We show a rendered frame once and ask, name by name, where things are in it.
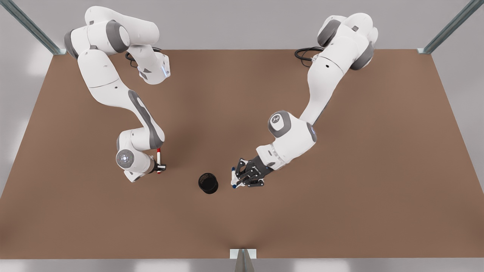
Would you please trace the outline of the silver frame post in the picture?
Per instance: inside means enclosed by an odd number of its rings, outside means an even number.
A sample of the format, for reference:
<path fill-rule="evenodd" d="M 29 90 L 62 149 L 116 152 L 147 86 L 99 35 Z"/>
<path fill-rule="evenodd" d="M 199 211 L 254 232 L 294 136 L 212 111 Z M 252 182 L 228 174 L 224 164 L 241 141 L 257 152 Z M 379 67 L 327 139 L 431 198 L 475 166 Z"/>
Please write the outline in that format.
<path fill-rule="evenodd" d="M 256 249 L 230 249 L 230 259 L 236 260 L 234 272 L 255 272 L 252 259 L 256 259 Z"/>
<path fill-rule="evenodd" d="M 66 49 L 59 48 L 12 0 L 0 0 L 0 5 L 53 55 L 66 54 Z"/>
<path fill-rule="evenodd" d="M 472 14 L 482 5 L 484 0 L 470 0 L 463 9 L 424 47 L 417 48 L 419 54 L 433 53 L 445 40 L 447 40 Z"/>

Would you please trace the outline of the black cylindrical pen cup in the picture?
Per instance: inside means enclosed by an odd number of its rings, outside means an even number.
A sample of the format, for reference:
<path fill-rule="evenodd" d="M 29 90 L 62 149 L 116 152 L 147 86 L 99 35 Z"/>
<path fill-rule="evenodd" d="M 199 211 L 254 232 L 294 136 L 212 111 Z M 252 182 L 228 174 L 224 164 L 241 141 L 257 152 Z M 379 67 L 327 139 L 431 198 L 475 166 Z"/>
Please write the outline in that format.
<path fill-rule="evenodd" d="M 216 176 L 212 173 L 202 174 L 199 177 L 198 185 L 199 188 L 207 194 L 215 193 L 218 190 L 218 181 Z"/>

